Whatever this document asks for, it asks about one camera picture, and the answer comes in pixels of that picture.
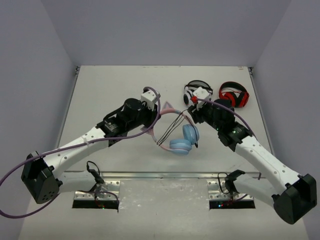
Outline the pink blue cat-ear headphones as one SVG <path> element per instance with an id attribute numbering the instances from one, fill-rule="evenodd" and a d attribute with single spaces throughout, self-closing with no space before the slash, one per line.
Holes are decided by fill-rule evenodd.
<path id="1" fill-rule="evenodd" d="M 168 101 L 164 103 L 162 110 L 160 111 L 160 116 L 166 114 L 177 114 L 177 118 L 172 122 L 166 132 L 162 135 L 160 140 L 157 140 L 154 129 L 151 128 L 150 130 L 146 131 L 145 133 L 150 135 L 153 141 L 163 150 L 167 152 L 171 152 L 178 156 L 186 156 L 192 150 L 192 147 L 198 147 L 198 141 L 200 139 L 200 134 L 192 122 L 192 120 L 184 114 L 184 111 L 180 111 L 175 109 Z M 169 135 L 179 126 L 182 121 L 186 120 L 188 124 L 182 126 L 182 134 L 183 138 L 180 139 L 172 139 L 169 142 L 169 146 L 164 146 L 164 141 L 169 137 Z"/>

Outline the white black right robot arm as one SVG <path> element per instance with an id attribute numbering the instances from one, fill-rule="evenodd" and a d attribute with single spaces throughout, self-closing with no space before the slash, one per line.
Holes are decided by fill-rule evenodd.
<path id="1" fill-rule="evenodd" d="M 244 193 L 273 207 L 277 215 L 293 225 L 317 205 L 317 182 L 310 174 L 301 175 L 283 164 L 257 140 L 244 119 L 228 106 L 216 101 L 191 98 L 188 108 L 195 123 L 207 123 L 217 131 L 220 142 L 253 165 L 265 180 L 235 170 L 224 178 L 233 196 Z"/>

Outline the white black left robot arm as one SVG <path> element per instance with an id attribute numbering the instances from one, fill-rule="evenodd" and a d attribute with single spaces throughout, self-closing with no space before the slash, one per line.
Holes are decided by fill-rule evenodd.
<path id="1" fill-rule="evenodd" d="M 82 172 L 66 171 L 91 154 L 130 139 L 128 132 L 154 125 L 158 118 L 158 100 L 128 98 L 124 104 L 107 114 L 87 133 L 52 152 L 29 154 L 21 180 L 37 204 L 44 204 L 60 193 L 93 192 L 104 184 L 100 174 L 87 168 Z"/>

